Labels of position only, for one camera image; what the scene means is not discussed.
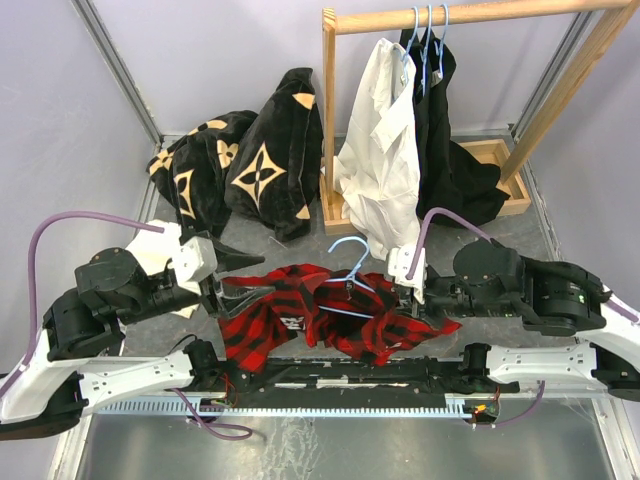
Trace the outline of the red black plaid shirt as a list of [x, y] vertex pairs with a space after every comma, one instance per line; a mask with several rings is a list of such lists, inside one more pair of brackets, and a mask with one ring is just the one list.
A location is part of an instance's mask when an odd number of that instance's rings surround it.
[[379, 273], [357, 275], [366, 287], [351, 291], [332, 281], [346, 274], [298, 264], [264, 276], [224, 278], [225, 286], [274, 289], [239, 315], [219, 321], [227, 359], [242, 370], [260, 373], [272, 350], [302, 335], [310, 347], [323, 343], [355, 360], [380, 366], [395, 352], [461, 328], [448, 318], [433, 327], [400, 312], [398, 295]]

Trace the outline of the light blue hanger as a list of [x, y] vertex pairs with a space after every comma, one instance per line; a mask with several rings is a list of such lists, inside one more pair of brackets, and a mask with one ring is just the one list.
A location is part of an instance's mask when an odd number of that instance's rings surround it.
[[[351, 300], [351, 295], [356, 291], [357, 288], [364, 289], [365, 291], [367, 291], [369, 293], [373, 293], [374, 297], [376, 299], [380, 300], [382, 302], [382, 304], [384, 305], [385, 312], [389, 313], [392, 310], [392, 308], [394, 307], [394, 303], [392, 302], [393, 298], [392, 297], [387, 298], [385, 296], [380, 296], [380, 291], [376, 291], [374, 288], [372, 288], [368, 284], [365, 284], [365, 283], [361, 282], [358, 279], [358, 273], [360, 271], [360, 268], [362, 267], [362, 264], [363, 264], [364, 260], [370, 254], [370, 247], [369, 247], [368, 242], [366, 240], [364, 240], [363, 238], [361, 238], [359, 236], [356, 236], [356, 235], [346, 236], [346, 237], [342, 237], [342, 238], [339, 238], [338, 240], [336, 240], [329, 247], [328, 252], [332, 253], [336, 249], [336, 247], [338, 245], [343, 244], [345, 242], [358, 242], [358, 243], [360, 243], [361, 245], [364, 246], [365, 251], [361, 255], [361, 257], [358, 259], [358, 261], [355, 263], [353, 268], [345, 276], [329, 278], [327, 280], [327, 283], [341, 284], [344, 287], [344, 290], [347, 293], [347, 300], [348, 301]], [[339, 314], [339, 315], [353, 317], [353, 318], [357, 318], [357, 319], [370, 320], [370, 319], [374, 318], [373, 315], [370, 315], [368, 313], [352, 311], [352, 310], [345, 310], [345, 309], [331, 307], [331, 306], [328, 306], [328, 305], [318, 305], [317, 308], [322, 312]]]

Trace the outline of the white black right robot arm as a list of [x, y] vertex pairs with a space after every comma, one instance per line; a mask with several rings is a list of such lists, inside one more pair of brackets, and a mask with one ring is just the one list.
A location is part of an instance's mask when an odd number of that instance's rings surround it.
[[439, 275], [410, 245], [387, 257], [401, 308], [434, 329], [454, 319], [515, 319], [528, 332], [574, 342], [536, 348], [472, 343], [459, 361], [431, 360], [430, 376], [460, 393], [574, 383], [638, 401], [639, 314], [596, 275], [572, 263], [522, 256], [493, 239], [464, 246], [453, 271]]

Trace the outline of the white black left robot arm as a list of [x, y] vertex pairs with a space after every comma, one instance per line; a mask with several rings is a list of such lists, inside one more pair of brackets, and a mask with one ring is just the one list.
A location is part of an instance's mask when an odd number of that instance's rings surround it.
[[107, 405], [143, 394], [215, 387], [222, 368], [209, 341], [196, 339], [149, 360], [103, 354], [124, 341], [124, 327], [187, 307], [226, 318], [244, 312], [273, 288], [228, 288], [216, 273], [259, 261], [202, 237], [177, 247], [152, 274], [126, 249], [97, 253], [76, 269], [75, 287], [54, 301], [28, 352], [2, 377], [2, 440], [55, 436]]

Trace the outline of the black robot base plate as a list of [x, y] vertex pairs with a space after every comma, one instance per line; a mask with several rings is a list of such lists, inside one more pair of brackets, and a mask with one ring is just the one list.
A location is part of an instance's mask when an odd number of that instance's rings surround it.
[[276, 391], [374, 391], [417, 394], [494, 396], [520, 391], [518, 382], [500, 384], [484, 372], [467, 367], [461, 360], [440, 360], [430, 357], [392, 359], [382, 366], [373, 366], [344, 358], [293, 359], [275, 358], [267, 361], [258, 373], [242, 370], [229, 361], [221, 361], [210, 373], [194, 381], [190, 391], [229, 393], [235, 406], [245, 397]]

